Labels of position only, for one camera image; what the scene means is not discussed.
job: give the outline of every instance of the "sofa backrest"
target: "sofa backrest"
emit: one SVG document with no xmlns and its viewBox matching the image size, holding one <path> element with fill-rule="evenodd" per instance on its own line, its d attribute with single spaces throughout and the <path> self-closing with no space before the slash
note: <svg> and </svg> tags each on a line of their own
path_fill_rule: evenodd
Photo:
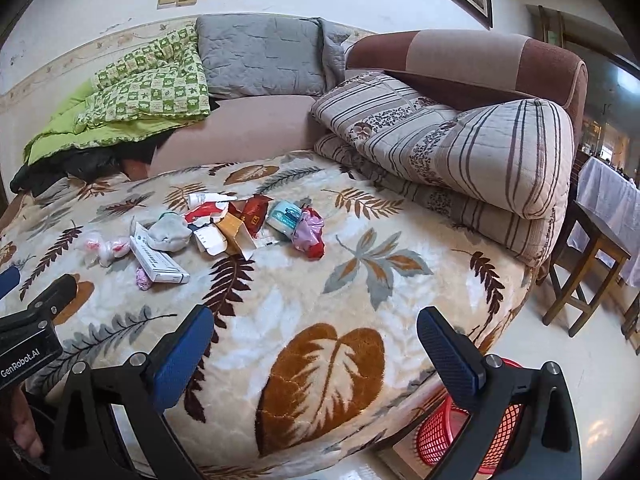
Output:
<svg viewBox="0 0 640 480">
<path fill-rule="evenodd" d="M 437 29 L 367 36 L 350 49 L 346 67 L 384 70 L 456 110 L 547 99 L 571 117 L 576 146 L 582 136 L 588 77 L 584 61 L 526 36 Z"/>
</svg>

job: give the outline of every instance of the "gray cloth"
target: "gray cloth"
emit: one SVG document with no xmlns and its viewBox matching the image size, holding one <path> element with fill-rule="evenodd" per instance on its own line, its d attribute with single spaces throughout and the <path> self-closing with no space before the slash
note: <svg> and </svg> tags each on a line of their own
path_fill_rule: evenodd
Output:
<svg viewBox="0 0 640 480">
<path fill-rule="evenodd" d="M 350 32 L 322 18 L 204 14 L 196 21 L 209 94 L 320 96 L 344 81 Z"/>
</svg>

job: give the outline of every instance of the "folded quilt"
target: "folded quilt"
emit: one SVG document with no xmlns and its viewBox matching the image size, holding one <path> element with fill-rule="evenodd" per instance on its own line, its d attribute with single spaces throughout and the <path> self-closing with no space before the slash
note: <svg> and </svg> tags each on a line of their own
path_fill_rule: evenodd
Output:
<svg viewBox="0 0 640 480">
<path fill-rule="evenodd" d="M 513 212 L 480 202 L 451 189 L 416 184 L 399 178 L 361 156 L 356 149 L 334 134 L 326 134 L 316 142 L 316 153 L 335 160 L 343 171 L 356 178 L 352 169 L 376 186 L 382 186 L 409 200 L 449 218 L 454 228 L 464 229 L 467 237 L 481 234 L 508 250 L 529 267 L 540 266 L 550 255 L 560 234 L 566 210 L 566 194 L 548 217 L 525 220 Z M 358 199 L 357 189 L 354 196 Z"/>
<path fill-rule="evenodd" d="M 569 187 L 571 119 L 542 99 L 458 112 L 383 73 L 352 78 L 312 114 L 402 179 L 441 186 L 523 219 L 548 218 Z"/>
<path fill-rule="evenodd" d="M 198 37 L 187 25 L 95 73 L 25 146 L 24 161 L 33 164 L 69 148 L 146 139 L 209 112 Z"/>
<path fill-rule="evenodd" d="M 196 21 L 210 95 L 321 96 L 344 81 L 351 31 L 322 18 L 205 14 Z"/>
</svg>

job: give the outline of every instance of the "person's finger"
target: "person's finger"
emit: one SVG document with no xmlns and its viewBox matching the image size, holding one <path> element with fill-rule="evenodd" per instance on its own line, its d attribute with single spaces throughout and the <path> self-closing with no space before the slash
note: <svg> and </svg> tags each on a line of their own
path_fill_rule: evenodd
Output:
<svg viewBox="0 0 640 480">
<path fill-rule="evenodd" d="M 24 393 L 16 388 L 12 398 L 11 415 L 14 421 L 14 441 L 32 458 L 37 458 L 44 452 L 42 441 L 36 431 L 36 425 L 31 415 L 31 409 Z"/>
</svg>

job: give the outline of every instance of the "blue gripper pad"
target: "blue gripper pad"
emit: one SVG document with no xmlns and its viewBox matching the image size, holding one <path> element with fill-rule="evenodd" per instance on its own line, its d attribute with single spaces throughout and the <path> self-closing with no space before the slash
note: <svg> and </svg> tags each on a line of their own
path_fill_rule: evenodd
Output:
<svg viewBox="0 0 640 480">
<path fill-rule="evenodd" d="M 480 352 L 466 336 L 456 333 L 434 306 L 420 311 L 417 331 L 453 401 L 473 413 L 485 378 Z"/>
<path fill-rule="evenodd" d="M 20 270 L 11 266 L 0 274 L 0 300 L 20 284 Z"/>
<path fill-rule="evenodd" d="M 150 354 L 154 368 L 150 378 L 151 403 L 160 413 L 177 404 L 211 341 L 213 314 L 202 305 L 196 309 L 170 335 L 170 348 L 166 353 L 162 352 L 166 355 L 164 359 L 161 356 L 158 359 L 154 355 L 156 349 Z"/>
</svg>

